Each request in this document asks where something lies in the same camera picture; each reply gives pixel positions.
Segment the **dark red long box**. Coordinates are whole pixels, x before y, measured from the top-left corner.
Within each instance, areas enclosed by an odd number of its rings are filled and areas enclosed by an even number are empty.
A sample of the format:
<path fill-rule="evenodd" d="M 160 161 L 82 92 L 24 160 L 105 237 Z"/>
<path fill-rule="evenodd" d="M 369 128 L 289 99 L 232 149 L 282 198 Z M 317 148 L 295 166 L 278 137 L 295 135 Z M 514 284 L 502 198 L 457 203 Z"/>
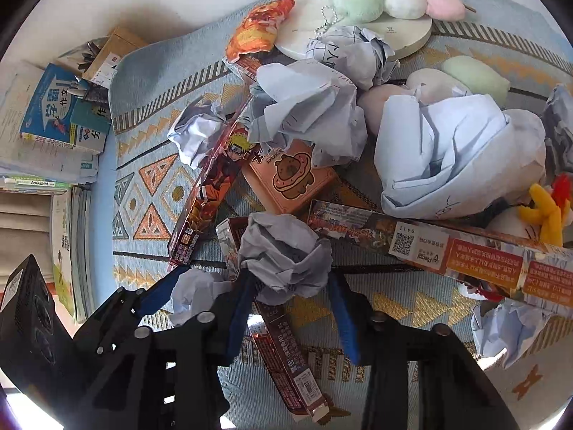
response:
<path fill-rule="evenodd" d="M 248 218 L 225 219 L 216 228 L 221 251 L 233 279 L 238 278 L 243 269 L 240 267 L 239 249 Z M 296 421 L 307 416 L 315 422 L 325 419 L 330 408 L 295 339 L 285 312 L 287 301 L 278 306 L 268 306 L 257 301 L 256 297 L 256 312 L 248 319 L 249 333 L 286 409 Z"/>

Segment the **white paper ball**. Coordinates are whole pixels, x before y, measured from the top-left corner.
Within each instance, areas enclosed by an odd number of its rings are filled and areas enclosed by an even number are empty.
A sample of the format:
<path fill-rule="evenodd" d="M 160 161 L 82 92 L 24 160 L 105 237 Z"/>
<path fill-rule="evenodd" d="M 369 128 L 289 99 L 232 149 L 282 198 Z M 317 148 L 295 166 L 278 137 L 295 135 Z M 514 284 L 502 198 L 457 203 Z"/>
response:
<path fill-rule="evenodd" d="M 210 311 L 218 296 L 229 292 L 232 282 L 227 275 L 192 268 L 180 275 L 171 294 L 174 326 L 183 325 L 201 312 Z"/>

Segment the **orange long card box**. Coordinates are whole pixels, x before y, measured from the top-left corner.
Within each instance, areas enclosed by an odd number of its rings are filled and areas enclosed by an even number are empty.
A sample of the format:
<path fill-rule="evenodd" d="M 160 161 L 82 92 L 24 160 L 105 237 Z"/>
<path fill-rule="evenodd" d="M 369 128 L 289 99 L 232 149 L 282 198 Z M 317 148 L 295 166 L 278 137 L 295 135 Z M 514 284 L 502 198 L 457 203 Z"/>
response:
<path fill-rule="evenodd" d="M 307 224 L 319 235 L 572 317 L 571 249 L 450 223 L 395 219 L 319 200 L 310 205 Z"/>

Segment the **Naruto long card box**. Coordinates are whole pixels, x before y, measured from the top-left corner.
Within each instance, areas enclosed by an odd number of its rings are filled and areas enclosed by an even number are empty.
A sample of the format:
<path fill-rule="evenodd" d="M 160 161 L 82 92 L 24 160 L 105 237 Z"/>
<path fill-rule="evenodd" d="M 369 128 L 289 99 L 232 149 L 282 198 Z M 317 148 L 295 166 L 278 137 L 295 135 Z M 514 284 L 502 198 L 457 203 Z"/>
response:
<path fill-rule="evenodd" d="M 251 99 L 249 94 L 235 111 L 221 108 L 226 120 L 221 138 L 201 167 L 192 169 L 198 172 L 198 177 L 168 244 L 170 264 L 173 266 L 191 262 L 199 239 L 209 229 L 242 167 L 254 154 L 255 145 L 248 140 L 250 122 L 244 118 Z"/>

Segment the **capybara pink small box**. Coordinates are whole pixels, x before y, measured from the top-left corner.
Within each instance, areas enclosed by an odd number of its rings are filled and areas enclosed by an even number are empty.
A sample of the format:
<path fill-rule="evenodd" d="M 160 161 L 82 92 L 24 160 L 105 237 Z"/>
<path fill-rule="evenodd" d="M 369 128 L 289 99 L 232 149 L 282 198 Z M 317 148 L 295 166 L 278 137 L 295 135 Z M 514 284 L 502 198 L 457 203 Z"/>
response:
<path fill-rule="evenodd" d="M 262 206 L 272 214 L 294 214 L 337 179 L 331 167 L 312 165 L 312 148 L 295 140 L 287 150 L 257 152 L 243 176 Z"/>

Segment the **crumpled paper right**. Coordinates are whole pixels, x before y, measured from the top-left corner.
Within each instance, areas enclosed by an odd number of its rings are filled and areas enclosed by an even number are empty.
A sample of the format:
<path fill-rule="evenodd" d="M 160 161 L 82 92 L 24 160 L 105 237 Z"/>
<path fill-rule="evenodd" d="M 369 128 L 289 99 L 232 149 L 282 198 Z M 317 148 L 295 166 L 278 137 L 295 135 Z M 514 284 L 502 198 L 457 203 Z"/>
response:
<path fill-rule="evenodd" d="M 488 310 L 487 305 L 488 302 L 481 301 L 472 311 L 476 352 L 482 357 L 505 352 L 502 366 L 507 369 L 528 351 L 553 314 L 510 299 Z"/>

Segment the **patterned blue woven mat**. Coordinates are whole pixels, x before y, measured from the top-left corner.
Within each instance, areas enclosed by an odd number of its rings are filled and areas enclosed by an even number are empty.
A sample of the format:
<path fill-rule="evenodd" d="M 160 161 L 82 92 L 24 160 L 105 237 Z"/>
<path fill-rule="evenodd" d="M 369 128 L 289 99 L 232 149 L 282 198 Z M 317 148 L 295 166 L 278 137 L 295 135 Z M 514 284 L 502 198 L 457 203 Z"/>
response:
<path fill-rule="evenodd" d="M 438 68 L 471 56 L 510 82 L 507 107 L 541 113 L 553 88 L 572 82 L 568 41 L 531 9 L 510 0 L 463 0 L 473 13 L 462 22 L 434 22 L 427 44 L 394 72 L 405 80 L 420 68 Z M 116 182 L 112 223 L 113 274 L 119 285 L 148 287 L 169 272 L 168 242 L 197 174 L 184 166 L 167 134 L 192 101 L 226 104 L 243 89 L 223 64 L 224 47 L 244 10 L 182 37 L 134 52 L 120 64 L 115 89 Z M 427 329 L 446 323 L 473 347 L 474 303 L 457 283 L 432 273 L 404 272 L 395 258 L 344 241 L 332 245 L 333 264 L 355 291 L 401 323 Z M 328 297 L 295 297 L 285 309 L 297 342 L 323 392 L 334 404 L 333 429 L 361 423 L 369 371 L 342 351 Z M 553 416 L 572 393 L 572 323 L 550 319 L 512 366 L 487 367 L 523 429 Z"/>

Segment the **crumpled paper left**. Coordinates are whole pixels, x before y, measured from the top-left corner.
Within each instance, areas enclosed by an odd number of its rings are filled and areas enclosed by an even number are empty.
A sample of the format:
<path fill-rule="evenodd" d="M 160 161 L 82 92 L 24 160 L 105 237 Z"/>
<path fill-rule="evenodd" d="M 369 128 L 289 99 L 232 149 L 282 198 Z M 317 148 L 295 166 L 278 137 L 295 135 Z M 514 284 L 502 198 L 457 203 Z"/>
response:
<path fill-rule="evenodd" d="M 210 101 L 189 103 L 171 125 L 167 139 L 178 150 L 180 161 L 198 169 L 217 145 L 226 126 L 223 109 Z"/>

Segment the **crumpled paper centre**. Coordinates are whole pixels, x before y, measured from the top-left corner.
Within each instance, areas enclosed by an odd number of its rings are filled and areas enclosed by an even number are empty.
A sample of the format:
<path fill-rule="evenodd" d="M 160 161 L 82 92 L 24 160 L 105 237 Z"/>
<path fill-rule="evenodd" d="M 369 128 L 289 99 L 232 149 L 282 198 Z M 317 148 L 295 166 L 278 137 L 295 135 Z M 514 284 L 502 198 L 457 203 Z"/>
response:
<path fill-rule="evenodd" d="M 358 161 L 367 141 L 357 88 L 342 73 L 314 59 L 258 67 L 252 92 L 249 141 L 288 149 L 295 140 L 313 146 L 312 166 Z"/>

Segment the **red yellow chicken plush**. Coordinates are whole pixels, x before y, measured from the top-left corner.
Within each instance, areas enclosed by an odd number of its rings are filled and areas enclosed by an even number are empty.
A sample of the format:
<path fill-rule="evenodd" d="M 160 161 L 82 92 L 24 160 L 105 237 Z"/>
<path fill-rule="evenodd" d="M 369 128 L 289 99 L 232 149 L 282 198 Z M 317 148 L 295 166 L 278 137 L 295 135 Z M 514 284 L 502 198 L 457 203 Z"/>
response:
<path fill-rule="evenodd" d="M 564 229 L 572 224 L 572 179 L 561 174 L 552 186 L 535 183 L 529 197 L 528 206 L 507 208 L 487 230 L 562 248 Z"/>

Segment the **crumpled paper near lamp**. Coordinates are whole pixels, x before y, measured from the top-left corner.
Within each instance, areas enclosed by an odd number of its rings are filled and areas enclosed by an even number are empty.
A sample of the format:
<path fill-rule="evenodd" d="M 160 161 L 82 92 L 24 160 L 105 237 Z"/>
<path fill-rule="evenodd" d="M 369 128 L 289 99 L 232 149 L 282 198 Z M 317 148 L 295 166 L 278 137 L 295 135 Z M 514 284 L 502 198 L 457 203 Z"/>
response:
<path fill-rule="evenodd" d="M 310 39 L 306 57 L 344 74 L 361 90 L 386 83 L 400 66 L 383 35 L 358 26 L 332 27 Z"/>

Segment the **blue study book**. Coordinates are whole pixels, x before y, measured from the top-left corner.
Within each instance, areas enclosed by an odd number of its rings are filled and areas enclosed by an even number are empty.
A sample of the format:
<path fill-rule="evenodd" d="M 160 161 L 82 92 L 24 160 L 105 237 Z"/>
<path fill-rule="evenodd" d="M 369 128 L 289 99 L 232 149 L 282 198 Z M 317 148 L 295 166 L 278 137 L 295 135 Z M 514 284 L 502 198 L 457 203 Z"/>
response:
<path fill-rule="evenodd" d="M 111 128 L 109 106 L 88 100 L 88 94 L 85 82 L 50 64 L 32 95 L 20 135 L 44 144 L 101 153 Z"/>

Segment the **orange snack plush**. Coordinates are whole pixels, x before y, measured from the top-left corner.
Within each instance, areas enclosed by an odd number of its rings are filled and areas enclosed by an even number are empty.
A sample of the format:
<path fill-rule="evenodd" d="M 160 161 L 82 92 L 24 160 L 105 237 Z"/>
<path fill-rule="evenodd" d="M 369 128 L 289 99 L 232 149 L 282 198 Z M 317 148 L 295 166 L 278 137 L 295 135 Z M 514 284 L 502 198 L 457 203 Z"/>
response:
<path fill-rule="evenodd" d="M 271 52 L 281 24 L 288 18 L 294 6 L 295 0 L 274 0 L 252 9 L 227 43 L 226 60 L 235 63 L 241 56 Z"/>

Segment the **cardboard pen holder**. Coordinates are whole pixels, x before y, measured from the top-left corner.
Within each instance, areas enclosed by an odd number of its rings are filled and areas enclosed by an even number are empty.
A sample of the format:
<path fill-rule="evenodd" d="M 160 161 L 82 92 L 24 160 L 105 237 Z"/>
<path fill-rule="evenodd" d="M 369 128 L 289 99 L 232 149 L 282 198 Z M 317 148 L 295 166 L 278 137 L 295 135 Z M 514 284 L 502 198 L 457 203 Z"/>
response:
<path fill-rule="evenodd" d="M 108 36 L 107 41 L 95 56 L 93 63 L 83 73 L 82 78 L 96 86 L 109 89 L 116 75 L 117 66 L 130 52 L 145 47 L 148 43 L 141 37 L 120 26 Z"/>

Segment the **white desk lamp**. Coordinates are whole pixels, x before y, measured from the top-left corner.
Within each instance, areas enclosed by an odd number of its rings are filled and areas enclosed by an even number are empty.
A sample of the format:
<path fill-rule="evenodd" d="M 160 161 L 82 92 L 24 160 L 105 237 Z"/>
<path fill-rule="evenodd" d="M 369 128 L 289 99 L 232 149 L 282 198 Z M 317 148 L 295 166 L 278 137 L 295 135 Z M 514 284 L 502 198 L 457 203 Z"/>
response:
<path fill-rule="evenodd" d="M 305 56 L 308 42 L 338 26 L 367 28 L 394 50 L 393 59 L 418 51 L 429 40 L 432 19 L 427 0 L 294 0 L 276 40 L 280 52 Z"/>

